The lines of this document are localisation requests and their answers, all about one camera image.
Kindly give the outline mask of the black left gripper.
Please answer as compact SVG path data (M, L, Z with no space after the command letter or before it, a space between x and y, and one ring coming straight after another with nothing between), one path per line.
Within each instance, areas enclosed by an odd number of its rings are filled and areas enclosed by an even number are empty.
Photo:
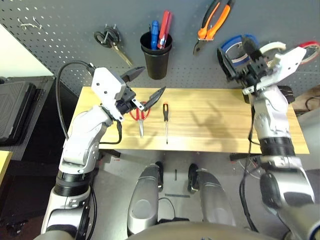
M135 78L137 78L145 69L146 68L144 66L135 67L128 70L127 72L122 74L120 77L125 83L128 83L133 81ZM127 86L124 89L122 97L120 98L120 100L116 102L116 105L115 105L117 110L121 114L120 119L122 120L125 114L131 112L134 109L138 109L140 111L149 110L153 105L155 105L158 102L158 100L163 95L165 89L166 87L164 86L159 90L157 90L156 92L154 92L149 97L149 100L143 105L141 102L139 102L136 99L136 93L129 86Z

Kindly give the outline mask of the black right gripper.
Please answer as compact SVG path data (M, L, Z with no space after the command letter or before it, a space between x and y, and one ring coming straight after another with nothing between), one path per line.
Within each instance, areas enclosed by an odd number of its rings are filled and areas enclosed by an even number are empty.
M236 80L243 88L257 85L262 77L272 74L272 69L268 67L257 44L249 37L242 35L242 48L249 56L250 60L242 69L234 68L232 61L221 49L217 49L217 58L227 81Z

